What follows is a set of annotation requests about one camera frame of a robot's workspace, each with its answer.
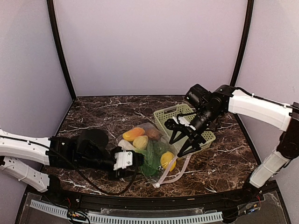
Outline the orange yellow toy food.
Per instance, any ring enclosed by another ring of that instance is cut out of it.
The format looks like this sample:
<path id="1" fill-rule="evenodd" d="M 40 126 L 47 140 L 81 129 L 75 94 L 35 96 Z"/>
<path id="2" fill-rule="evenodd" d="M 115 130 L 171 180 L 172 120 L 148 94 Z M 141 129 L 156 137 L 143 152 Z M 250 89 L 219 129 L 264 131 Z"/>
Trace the orange yellow toy food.
<path id="1" fill-rule="evenodd" d="M 134 139 L 136 139 L 139 136 L 142 136 L 145 134 L 145 130 L 140 127 L 135 127 L 127 132 L 125 132 L 122 137 L 124 140 L 132 142 Z"/>

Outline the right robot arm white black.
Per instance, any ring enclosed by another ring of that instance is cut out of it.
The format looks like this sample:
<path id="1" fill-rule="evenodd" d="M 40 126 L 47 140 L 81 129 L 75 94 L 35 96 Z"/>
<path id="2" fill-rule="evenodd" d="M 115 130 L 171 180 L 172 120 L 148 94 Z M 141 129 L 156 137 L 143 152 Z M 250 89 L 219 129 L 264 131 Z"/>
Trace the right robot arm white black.
<path id="1" fill-rule="evenodd" d="M 180 113 L 164 123 L 172 131 L 170 144 L 187 138 L 178 157 L 201 150 L 200 145 L 205 142 L 203 132 L 226 112 L 257 119 L 282 131 L 276 148 L 252 172 L 239 191 L 238 198 L 244 203 L 255 197 L 273 175 L 299 156 L 299 105 L 296 102 L 291 105 L 279 103 L 230 85 L 222 85 L 210 92 L 199 84 L 189 89 L 185 100 L 194 107 L 194 118 L 186 121 L 187 114 Z"/>

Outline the green white bok choy toy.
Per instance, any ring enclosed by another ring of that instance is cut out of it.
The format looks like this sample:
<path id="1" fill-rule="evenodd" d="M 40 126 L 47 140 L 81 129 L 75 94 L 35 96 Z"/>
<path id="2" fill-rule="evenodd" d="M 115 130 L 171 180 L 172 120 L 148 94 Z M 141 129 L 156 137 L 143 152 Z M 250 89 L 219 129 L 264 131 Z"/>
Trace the green white bok choy toy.
<path id="1" fill-rule="evenodd" d="M 155 176 L 162 171 L 164 169 L 160 162 L 162 155 L 166 152 L 173 152 L 173 147 L 169 144 L 156 140 L 148 140 L 144 149 L 137 149 L 126 140 L 121 140 L 118 146 L 143 155 L 144 162 L 139 169 L 145 176 Z"/>

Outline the clear zip top bag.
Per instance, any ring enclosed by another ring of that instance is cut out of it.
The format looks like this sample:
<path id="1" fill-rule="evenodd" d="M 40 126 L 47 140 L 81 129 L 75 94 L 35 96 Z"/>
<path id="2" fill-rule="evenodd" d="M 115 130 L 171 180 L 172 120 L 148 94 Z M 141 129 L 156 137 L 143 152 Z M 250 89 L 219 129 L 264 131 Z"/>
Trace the clear zip top bag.
<path id="1" fill-rule="evenodd" d="M 137 125 L 116 139 L 118 146 L 144 156 L 139 170 L 154 188 L 178 181 L 191 159 L 190 155 L 178 158 L 177 149 L 168 140 L 169 137 L 151 123 Z"/>

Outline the pale yellow walnut toy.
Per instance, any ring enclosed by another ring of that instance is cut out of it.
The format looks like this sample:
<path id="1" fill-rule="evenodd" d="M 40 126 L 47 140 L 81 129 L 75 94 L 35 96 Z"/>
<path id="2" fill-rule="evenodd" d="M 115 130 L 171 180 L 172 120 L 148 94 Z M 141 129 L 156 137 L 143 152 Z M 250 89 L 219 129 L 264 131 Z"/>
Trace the pale yellow walnut toy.
<path id="1" fill-rule="evenodd" d="M 144 150 L 147 147 L 149 138 L 147 135 L 138 136 L 133 141 L 133 146 L 138 150 Z"/>

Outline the brown mushroom toy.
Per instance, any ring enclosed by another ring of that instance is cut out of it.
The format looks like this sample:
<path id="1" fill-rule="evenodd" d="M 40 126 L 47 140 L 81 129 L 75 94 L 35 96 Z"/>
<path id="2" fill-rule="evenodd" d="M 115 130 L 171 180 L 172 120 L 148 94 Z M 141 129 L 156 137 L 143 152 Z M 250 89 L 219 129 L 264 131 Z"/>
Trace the brown mushroom toy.
<path id="1" fill-rule="evenodd" d="M 152 140 L 160 140 L 160 138 L 161 138 L 160 131 L 155 128 L 148 129 L 146 131 L 146 135 L 148 136 L 149 139 L 152 139 Z"/>

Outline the yellow lemon toy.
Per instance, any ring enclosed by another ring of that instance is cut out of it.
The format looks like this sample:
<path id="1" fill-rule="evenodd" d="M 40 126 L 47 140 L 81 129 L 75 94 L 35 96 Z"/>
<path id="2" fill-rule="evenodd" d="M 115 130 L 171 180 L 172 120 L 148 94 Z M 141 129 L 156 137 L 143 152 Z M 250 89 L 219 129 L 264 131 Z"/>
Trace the yellow lemon toy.
<path id="1" fill-rule="evenodd" d="M 175 158 L 175 155 L 170 151 L 167 151 L 161 155 L 160 164 L 161 164 L 161 167 L 163 168 L 163 170 L 167 169 L 167 167 L 170 165 L 171 161 L 174 158 Z"/>

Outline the dark green cucumber toy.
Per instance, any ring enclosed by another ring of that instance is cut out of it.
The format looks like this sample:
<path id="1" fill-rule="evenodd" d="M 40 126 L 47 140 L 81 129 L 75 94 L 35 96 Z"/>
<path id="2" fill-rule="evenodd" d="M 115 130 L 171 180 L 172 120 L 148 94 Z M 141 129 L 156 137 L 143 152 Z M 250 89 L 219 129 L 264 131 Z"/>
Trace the dark green cucumber toy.
<path id="1" fill-rule="evenodd" d="M 154 152 L 154 142 L 152 140 L 148 142 L 145 161 L 147 165 L 147 175 L 154 175 L 159 170 L 160 159 Z"/>

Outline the green pepper toy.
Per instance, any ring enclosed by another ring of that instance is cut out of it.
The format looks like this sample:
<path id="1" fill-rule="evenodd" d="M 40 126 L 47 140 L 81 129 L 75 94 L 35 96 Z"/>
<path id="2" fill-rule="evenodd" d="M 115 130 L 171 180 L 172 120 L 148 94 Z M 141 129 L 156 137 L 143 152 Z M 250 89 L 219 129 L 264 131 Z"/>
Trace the green pepper toy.
<path id="1" fill-rule="evenodd" d="M 157 141 L 154 143 L 154 152 L 157 156 L 161 157 L 166 152 L 172 152 L 172 148 L 169 144 Z"/>

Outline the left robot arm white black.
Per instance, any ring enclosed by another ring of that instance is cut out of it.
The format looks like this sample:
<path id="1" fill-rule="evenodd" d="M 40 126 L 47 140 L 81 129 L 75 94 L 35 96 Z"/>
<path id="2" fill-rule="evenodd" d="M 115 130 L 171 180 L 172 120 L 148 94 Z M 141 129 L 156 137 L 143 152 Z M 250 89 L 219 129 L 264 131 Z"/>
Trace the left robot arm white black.
<path id="1" fill-rule="evenodd" d="M 100 129 L 86 129 L 80 135 L 65 138 L 33 138 L 0 132 L 0 169 L 41 193 L 47 192 L 55 203 L 63 203 L 66 193 L 58 177 L 41 173 L 21 160 L 31 160 L 45 166 L 75 170 L 87 177 L 82 168 L 106 171 L 109 180 L 119 180 L 137 174 L 133 151 L 116 147 L 108 152 L 108 136 Z"/>

